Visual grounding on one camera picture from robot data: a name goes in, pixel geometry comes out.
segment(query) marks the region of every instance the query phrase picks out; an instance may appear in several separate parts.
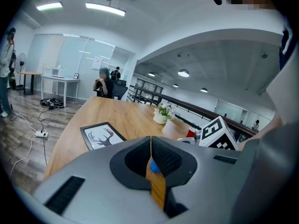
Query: white box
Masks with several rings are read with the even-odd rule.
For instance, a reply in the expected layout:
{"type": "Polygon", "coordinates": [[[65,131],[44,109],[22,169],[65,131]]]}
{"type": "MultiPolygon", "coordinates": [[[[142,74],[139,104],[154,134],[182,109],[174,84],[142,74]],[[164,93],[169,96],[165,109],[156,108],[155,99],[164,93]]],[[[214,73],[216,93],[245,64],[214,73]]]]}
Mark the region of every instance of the white box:
{"type": "Polygon", "coordinates": [[[64,78],[65,77],[65,69],[52,68],[52,76],[53,77],[64,78]]]}
{"type": "Polygon", "coordinates": [[[199,145],[238,150],[235,138],[221,116],[202,127],[199,145]]]}

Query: power strip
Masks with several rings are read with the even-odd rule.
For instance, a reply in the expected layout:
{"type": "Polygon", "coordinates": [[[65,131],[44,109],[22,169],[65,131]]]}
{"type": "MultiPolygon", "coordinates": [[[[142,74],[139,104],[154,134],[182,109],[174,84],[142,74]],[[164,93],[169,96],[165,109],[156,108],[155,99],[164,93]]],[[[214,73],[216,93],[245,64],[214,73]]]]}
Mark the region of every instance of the power strip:
{"type": "Polygon", "coordinates": [[[43,129],[42,131],[37,131],[36,132],[36,137],[38,137],[38,138],[42,138],[42,137],[47,138],[49,133],[46,132],[46,131],[47,131],[46,129],[43,129]]]}

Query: black chair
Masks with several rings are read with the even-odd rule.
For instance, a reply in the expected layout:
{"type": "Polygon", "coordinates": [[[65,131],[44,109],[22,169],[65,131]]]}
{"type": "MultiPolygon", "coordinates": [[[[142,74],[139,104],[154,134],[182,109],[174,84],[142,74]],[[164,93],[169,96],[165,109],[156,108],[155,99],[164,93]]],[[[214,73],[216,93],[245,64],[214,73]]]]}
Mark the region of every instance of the black chair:
{"type": "Polygon", "coordinates": [[[127,85],[127,81],[126,80],[117,80],[115,83],[120,84],[120,85],[127,85]]]}
{"type": "Polygon", "coordinates": [[[118,100],[121,100],[122,96],[127,92],[128,88],[124,85],[114,83],[112,97],[117,97],[118,100]]]}
{"type": "Polygon", "coordinates": [[[100,91],[97,90],[93,90],[93,91],[97,92],[97,97],[101,97],[100,91]]]}

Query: deer antler print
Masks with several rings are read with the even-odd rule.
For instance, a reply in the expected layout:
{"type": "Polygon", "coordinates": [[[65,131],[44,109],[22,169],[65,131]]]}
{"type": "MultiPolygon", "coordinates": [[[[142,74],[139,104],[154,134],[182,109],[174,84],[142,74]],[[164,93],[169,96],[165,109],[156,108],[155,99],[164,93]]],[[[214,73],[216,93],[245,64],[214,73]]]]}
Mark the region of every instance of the deer antler print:
{"type": "Polygon", "coordinates": [[[91,142],[97,142],[97,144],[99,145],[104,145],[104,146],[109,146],[109,145],[112,145],[112,143],[110,143],[110,138],[114,135],[114,133],[109,130],[109,129],[104,129],[108,134],[110,134],[109,137],[106,137],[105,135],[103,135],[106,140],[105,141],[102,141],[100,138],[98,138],[99,140],[94,140],[94,135],[92,133],[92,131],[88,134],[88,138],[91,142]]]}

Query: desk fan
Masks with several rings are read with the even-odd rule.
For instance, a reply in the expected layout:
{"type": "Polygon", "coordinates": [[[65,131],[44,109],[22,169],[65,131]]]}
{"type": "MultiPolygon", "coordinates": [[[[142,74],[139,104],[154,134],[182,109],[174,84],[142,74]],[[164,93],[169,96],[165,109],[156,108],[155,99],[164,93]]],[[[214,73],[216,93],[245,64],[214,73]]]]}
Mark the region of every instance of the desk fan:
{"type": "Polygon", "coordinates": [[[15,61],[15,71],[19,74],[19,85],[17,85],[17,88],[16,88],[17,91],[24,89],[23,85],[21,84],[20,72],[25,69],[25,65],[26,65],[26,56],[24,53],[21,53],[18,55],[18,57],[15,61]]]}

